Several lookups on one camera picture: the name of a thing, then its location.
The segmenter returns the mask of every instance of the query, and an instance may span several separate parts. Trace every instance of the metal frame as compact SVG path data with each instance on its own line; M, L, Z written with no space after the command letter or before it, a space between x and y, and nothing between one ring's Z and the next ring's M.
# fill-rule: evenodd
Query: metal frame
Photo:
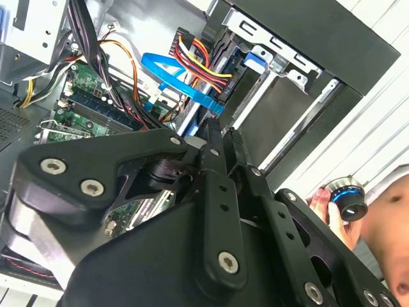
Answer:
M30 0L24 30L13 27L19 1L2 0L7 9L6 36L3 42L45 64L50 64L65 22L68 0Z
M352 175L368 193L408 164L408 78L409 58L402 57L281 186L306 198L333 178Z
M323 89L321 95L309 106L298 121L290 128L288 133L282 138L281 142L270 152L266 159L258 166L259 169L266 169L271 163L274 163L276 157L279 156L283 148L292 140L294 136L302 132L302 130L309 124L308 119L316 115L327 102L331 93L335 92L339 81L337 79L331 80Z
M234 8L230 9L223 26L250 43L267 46L307 74L311 70L322 73L320 67Z

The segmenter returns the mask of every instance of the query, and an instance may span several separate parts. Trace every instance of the hole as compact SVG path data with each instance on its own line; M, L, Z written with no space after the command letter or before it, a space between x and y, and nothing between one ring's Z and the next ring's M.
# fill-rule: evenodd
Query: hole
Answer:
M96 193L98 192L98 187L96 185L89 184L87 185L87 190L91 191L92 193Z
M294 235L291 232L286 232L286 235L290 240L294 240Z
M328 266L325 264L324 260L320 257L311 257L311 262L313 263L314 269L320 279L320 282L325 288L328 288L332 284L332 275Z
M317 292L315 289L311 289L311 294L313 295L313 297L314 297L315 299L318 298L318 292Z
M226 264L230 269L233 267L233 261L231 259L225 257L223 258L224 264Z
M220 208L224 211L224 212L227 212L227 211L229 211L229 206L227 206L227 205L225 205L225 204L220 204Z
M47 167L48 167L49 169L53 169L54 171L59 170L59 165L58 165L57 163L48 163L48 164L47 164Z

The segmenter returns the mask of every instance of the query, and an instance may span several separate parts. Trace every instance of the hex bolt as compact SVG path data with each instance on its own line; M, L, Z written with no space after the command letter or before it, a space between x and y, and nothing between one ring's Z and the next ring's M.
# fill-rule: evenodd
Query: hex bolt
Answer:
M295 197L295 195L293 193L287 193L287 196L289 198L289 200L291 201L296 201L297 197Z
M59 159L44 159L40 167L43 172L50 175L59 175L66 171L66 164Z
M171 141L175 145L180 145L181 144L180 141L178 139L176 139L176 138L171 138Z
M220 155L219 152L218 152L216 149L210 149L210 152L211 152L212 154L214 154L214 155L217 155L217 156Z
M372 293L370 293L370 291L365 289L364 290L364 295L365 295L366 299L368 300L368 302L371 303L372 306L375 306L375 307L379 306L378 300L376 299L376 297Z
M222 251L219 254L219 265L229 274L236 274L238 272L236 257L227 251Z
M308 297L317 305L322 305L324 303L324 297L322 296L321 291L313 283L305 283L304 290Z
M255 174L257 177L261 176L261 172L257 168L252 168L251 171L253 174Z
M385 302L385 304L388 305L388 307L394 307L394 303L392 303L392 301L389 299L389 297L386 296L386 294L381 293L380 296Z
M105 189L99 181L88 179L81 183L81 191L86 195L97 197L103 195Z

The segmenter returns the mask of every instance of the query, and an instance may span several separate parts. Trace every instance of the red wire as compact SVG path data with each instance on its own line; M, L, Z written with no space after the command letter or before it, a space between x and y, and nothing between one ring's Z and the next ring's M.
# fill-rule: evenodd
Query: red wire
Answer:
M203 49L202 45L201 45L200 43L197 43L195 40L193 41L193 45L196 46L197 48L199 48L199 49L203 52L203 54L204 54L204 56L205 56L205 58L206 58L206 59L205 59L205 60L206 60L206 65L205 65L205 67L206 67L206 68L209 68L209 66L210 66L209 52L207 52L206 49Z
M27 272L30 272L31 274L38 275L38 276L41 276L41 277L46 277L46 278L55 278L53 275L44 275L44 274L41 274L39 272L32 271L32 270L30 270L30 269L28 269L26 267L22 267L21 265L16 264L13 260L10 260L9 258L5 258L5 259L7 261L9 261L15 267L17 267L19 269L22 269L22 270L25 270Z
M183 62L186 64L187 59L184 58L184 57L181 55L179 49L178 49L178 48L175 48L174 51L175 51L176 55L177 55L180 59L182 59ZM213 82L221 83L221 84L223 84L223 85L227 85L227 84L228 84L227 81L217 79L217 78L212 77L211 75L209 75L209 74L207 74L207 73L205 73L205 72L202 72L202 71L200 71L200 72L195 72L195 74L196 74L196 75L204 76L205 78L207 78L207 79L209 79L209 80L211 80L211 81L213 81Z

